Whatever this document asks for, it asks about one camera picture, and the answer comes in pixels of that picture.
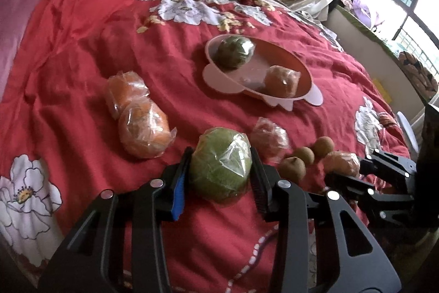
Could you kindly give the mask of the small orange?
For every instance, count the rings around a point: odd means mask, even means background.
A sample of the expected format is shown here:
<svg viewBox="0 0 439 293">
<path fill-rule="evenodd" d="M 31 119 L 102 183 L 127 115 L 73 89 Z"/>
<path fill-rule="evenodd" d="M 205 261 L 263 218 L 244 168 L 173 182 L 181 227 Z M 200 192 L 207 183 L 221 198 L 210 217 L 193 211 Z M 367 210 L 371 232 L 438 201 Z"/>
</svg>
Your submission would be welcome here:
<svg viewBox="0 0 439 293">
<path fill-rule="evenodd" d="M 259 117 L 249 135 L 249 141 L 266 161 L 279 163 L 290 151 L 286 130 L 268 118 Z"/>
</svg>

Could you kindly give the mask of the purple bag on sill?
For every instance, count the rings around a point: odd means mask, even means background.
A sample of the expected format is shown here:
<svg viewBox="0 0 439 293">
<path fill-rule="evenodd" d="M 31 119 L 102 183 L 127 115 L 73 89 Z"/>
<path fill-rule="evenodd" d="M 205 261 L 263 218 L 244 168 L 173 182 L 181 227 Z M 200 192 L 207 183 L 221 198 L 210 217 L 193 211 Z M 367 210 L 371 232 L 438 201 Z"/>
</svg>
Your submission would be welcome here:
<svg viewBox="0 0 439 293">
<path fill-rule="evenodd" d="M 352 0 L 350 11 L 361 23 L 372 31 L 377 31 L 384 19 L 370 0 Z"/>
</svg>

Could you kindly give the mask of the white chair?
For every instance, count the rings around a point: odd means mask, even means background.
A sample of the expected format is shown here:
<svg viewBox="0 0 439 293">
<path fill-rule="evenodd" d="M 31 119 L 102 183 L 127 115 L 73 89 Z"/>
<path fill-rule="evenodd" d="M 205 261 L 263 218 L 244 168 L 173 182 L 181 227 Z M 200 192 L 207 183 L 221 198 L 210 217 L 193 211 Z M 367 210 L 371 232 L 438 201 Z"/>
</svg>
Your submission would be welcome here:
<svg viewBox="0 0 439 293">
<path fill-rule="evenodd" d="M 419 155 L 438 154 L 438 107 L 427 104 L 421 120 L 420 138 L 417 137 L 406 116 L 399 111 L 396 114 L 399 126 L 403 131 L 410 158 L 416 161 Z"/>
</svg>

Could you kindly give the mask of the green fruit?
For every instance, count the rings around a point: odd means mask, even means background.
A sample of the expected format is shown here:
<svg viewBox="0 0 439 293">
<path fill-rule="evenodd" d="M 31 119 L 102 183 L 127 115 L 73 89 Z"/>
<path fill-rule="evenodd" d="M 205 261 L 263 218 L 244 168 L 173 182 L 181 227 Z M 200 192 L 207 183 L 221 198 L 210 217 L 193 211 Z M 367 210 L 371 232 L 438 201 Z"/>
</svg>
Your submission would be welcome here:
<svg viewBox="0 0 439 293">
<path fill-rule="evenodd" d="M 225 205 L 247 191 L 251 167 L 251 145 L 246 134 L 213 127 L 199 137 L 190 172 L 193 185 L 204 197 Z"/>
<path fill-rule="evenodd" d="M 255 48 L 254 42 L 247 37 L 227 37 L 219 43 L 213 61 L 223 68 L 238 69 L 252 59 Z"/>
</svg>

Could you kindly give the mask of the pink plastic bowl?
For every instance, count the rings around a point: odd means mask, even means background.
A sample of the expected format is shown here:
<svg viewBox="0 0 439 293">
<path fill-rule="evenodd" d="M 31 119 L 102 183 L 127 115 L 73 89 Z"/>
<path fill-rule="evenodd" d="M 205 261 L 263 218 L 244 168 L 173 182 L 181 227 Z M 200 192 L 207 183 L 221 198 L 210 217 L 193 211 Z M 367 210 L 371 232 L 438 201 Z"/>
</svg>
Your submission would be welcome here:
<svg viewBox="0 0 439 293">
<path fill-rule="evenodd" d="M 219 35 L 205 44 L 205 56 L 208 65 L 202 72 L 205 83 L 222 94 L 244 93 L 263 100 L 271 107 L 280 106 L 287 111 L 293 110 L 295 101 L 307 101 L 310 105 L 320 106 L 324 98 L 306 65 L 296 56 L 282 47 L 262 39 L 250 37 L 254 43 L 254 55 L 248 63 L 238 69 L 222 69 L 214 61 L 220 43 L 227 35 Z M 292 98 L 273 97 L 267 94 L 264 78 L 268 69 L 280 65 L 301 73 L 296 95 Z"/>
</svg>

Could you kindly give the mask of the brown kiwi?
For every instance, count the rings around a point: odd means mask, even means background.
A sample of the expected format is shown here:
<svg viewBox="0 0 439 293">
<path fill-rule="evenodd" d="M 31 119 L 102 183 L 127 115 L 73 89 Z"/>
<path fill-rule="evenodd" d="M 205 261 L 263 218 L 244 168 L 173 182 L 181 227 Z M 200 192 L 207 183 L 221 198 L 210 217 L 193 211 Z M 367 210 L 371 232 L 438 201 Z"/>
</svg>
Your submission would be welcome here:
<svg viewBox="0 0 439 293">
<path fill-rule="evenodd" d="M 301 159 L 307 167 L 314 164 L 315 161 L 314 152 L 307 146 L 296 148 L 292 153 L 292 157 Z"/>
<path fill-rule="evenodd" d="M 306 166 L 300 158 L 289 157 L 280 162 L 278 172 L 281 178 L 299 185 L 306 175 Z"/>
<path fill-rule="evenodd" d="M 324 158 L 327 154 L 332 152 L 334 148 L 335 144 L 333 142 L 333 139 L 328 136 L 318 138 L 316 142 L 311 146 L 311 150 L 317 158 Z"/>
</svg>

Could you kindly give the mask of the yellow sticky note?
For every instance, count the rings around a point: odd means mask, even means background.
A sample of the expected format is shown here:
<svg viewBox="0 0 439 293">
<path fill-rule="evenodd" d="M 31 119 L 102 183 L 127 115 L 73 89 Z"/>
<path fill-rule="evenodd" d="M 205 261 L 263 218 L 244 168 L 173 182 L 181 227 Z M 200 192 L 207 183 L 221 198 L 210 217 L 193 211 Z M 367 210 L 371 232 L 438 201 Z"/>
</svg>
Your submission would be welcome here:
<svg viewBox="0 0 439 293">
<path fill-rule="evenodd" d="M 393 102 L 390 94 L 384 89 L 382 83 L 377 78 L 372 79 L 372 83 L 375 85 L 376 89 L 382 96 L 383 100 L 386 101 L 386 103 L 391 104 Z"/>
</svg>

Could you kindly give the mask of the red floral quilt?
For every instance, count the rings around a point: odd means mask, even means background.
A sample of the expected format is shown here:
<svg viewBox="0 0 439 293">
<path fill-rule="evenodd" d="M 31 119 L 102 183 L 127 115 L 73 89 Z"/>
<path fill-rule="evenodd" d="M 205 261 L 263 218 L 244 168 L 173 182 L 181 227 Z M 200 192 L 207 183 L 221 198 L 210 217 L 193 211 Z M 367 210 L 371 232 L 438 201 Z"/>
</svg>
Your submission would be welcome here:
<svg viewBox="0 0 439 293">
<path fill-rule="evenodd" d="M 224 95 L 202 78 L 205 43 L 243 34 L 279 45 L 308 67 L 324 101 L 270 107 Z M 122 146 L 105 101 L 107 80 L 139 74 L 176 139 L 147 161 Z M 407 156 L 397 126 L 365 69 L 319 30 L 263 0 L 41 0 L 30 17 L 1 101 L 1 235 L 35 286 L 86 207 L 110 188 L 135 190 L 179 160 L 212 127 L 252 131 L 259 118 L 284 128 L 293 146 L 328 136 L 358 155 L 365 142 Z"/>
</svg>

